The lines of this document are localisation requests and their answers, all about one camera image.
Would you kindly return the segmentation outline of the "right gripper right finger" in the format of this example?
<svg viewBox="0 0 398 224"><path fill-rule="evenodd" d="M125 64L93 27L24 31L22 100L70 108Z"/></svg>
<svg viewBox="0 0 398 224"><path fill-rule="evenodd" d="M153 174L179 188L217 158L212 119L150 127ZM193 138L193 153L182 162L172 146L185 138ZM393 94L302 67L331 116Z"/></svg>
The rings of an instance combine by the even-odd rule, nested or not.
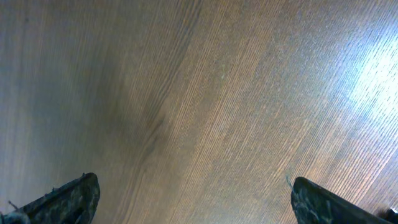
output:
<svg viewBox="0 0 398 224"><path fill-rule="evenodd" d="M304 177L290 185L290 204L298 223L383 224L392 222L392 210L373 215Z"/></svg>

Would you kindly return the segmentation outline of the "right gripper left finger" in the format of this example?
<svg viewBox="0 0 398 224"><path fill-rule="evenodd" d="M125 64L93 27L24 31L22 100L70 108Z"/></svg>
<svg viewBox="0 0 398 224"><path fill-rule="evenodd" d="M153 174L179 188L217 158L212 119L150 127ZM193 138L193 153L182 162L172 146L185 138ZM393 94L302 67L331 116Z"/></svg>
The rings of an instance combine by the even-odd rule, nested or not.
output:
<svg viewBox="0 0 398 224"><path fill-rule="evenodd" d="M13 203L14 211L1 214L3 224L70 223L90 224L100 200L100 185L90 172L67 184L52 189L23 207Z"/></svg>

